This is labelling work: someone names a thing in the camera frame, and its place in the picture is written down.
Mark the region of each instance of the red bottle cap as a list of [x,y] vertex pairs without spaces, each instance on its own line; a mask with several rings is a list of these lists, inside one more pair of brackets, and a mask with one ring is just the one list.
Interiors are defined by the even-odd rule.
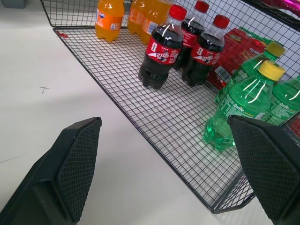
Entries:
[[220,29],[225,29],[228,26],[229,21],[229,18],[224,15],[216,15],[213,24]]
[[186,17],[187,10],[180,5],[171,5],[169,15],[176,20],[184,20]]
[[202,13],[206,13],[209,7],[209,4],[205,1],[197,1],[195,5],[195,9]]

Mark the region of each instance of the coca-cola bottle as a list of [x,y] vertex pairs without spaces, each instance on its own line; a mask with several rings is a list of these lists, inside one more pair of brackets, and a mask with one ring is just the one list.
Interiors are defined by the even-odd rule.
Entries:
[[153,30],[138,75],[143,86],[160,89],[166,82],[182,47],[181,22],[186,14],[182,6],[172,5],[166,22]]
[[224,48],[224,29],[229,19],[217,15],[212,27],[204,31],[194,44],[188,65],[183,70],[182,79],[191,87],[204,84],[212,66],[217,62]]
[[183,46],[173,65],[175,70],[184,68],[188,64],[194,43],[205,29],[204,16],[209,7],[205,1],[197,1],[194,11],[182,22]]

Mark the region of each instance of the soda bottle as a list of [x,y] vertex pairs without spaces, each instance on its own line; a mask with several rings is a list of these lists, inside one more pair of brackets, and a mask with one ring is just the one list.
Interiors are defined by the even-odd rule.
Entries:
[[173,65],[175,70],[184,68],[188,64],[194,43],[205,29],[204,15],[209,7],[205,1],[197,1],[194,11],[182,22],[183,46]]
[[145,45],[149,43],[154,28],[166,21],[172,3],[173,0],[151,0],[150,9],[145,16],[140,35]]
[[100,0],[97,6],[95,23],[96,36],[105,38],[108,42],[117,39],[123,15],[122,0]]
[[229,115],[260,119],[270,107],[272,88],[285,70],[272,61],[265,61],[256,74],[236,83],[229,90],[217,111],[205,124],[203,140],[211,143],[217,151],[235,145],[230,126]]
[[240,68],[234,72],[228,84],[218,92],[215,102],[219,104],[235,83],[253,76],[255,74],[255,68],[259,68],[264,61],[270,60],[275,62],[284,52],[285,49],[281,44],[271,42],[266,46],[264,53],[244,61]]
[[149,11],[149,0],[134,0],[131,3],[127,28],[130,33],[141,35],[145,14]]
[[262,121],[279,126],[300,110],[300,75],[274,85],[271,106]]
[[213,25],[204,31],[194,44],[188,65],[183,70],[182,79],[191,87],[204,84],[209,71],[217,62],[224,48],[224,29],[229,19],[224,15],[217,15]]
[[185,8],[172,5],[167,21],[153,30],[138,75],[145,87],[159,89],[166,82],[182,47],[181,22],[186,13]]

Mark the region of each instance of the orange soda bottle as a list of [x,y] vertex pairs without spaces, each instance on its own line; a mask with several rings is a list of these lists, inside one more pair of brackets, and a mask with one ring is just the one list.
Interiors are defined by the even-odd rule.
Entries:
[[167,20],[167,14],[173,3],[173,0],[152,0],[148,13],[142,24],[141,40],[148,44],[151,33],[159,24]]
[[100,0],[95,23],[96,36],[108,42],[117,39],[123,15],[123,0]]
[[151,0],[133,0],[131,3],[127,28],[130,33],[141,35],[145,15],[149,12]]

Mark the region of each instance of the red snack box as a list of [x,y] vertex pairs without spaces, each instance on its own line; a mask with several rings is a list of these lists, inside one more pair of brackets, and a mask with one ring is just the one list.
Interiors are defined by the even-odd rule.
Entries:
[[224,40],[225,46],[220,58],[207,78],[219,90],[226,86],[235,70],[245,60],[263,53],[265,49],[264,44],[237,28],[225,34]]

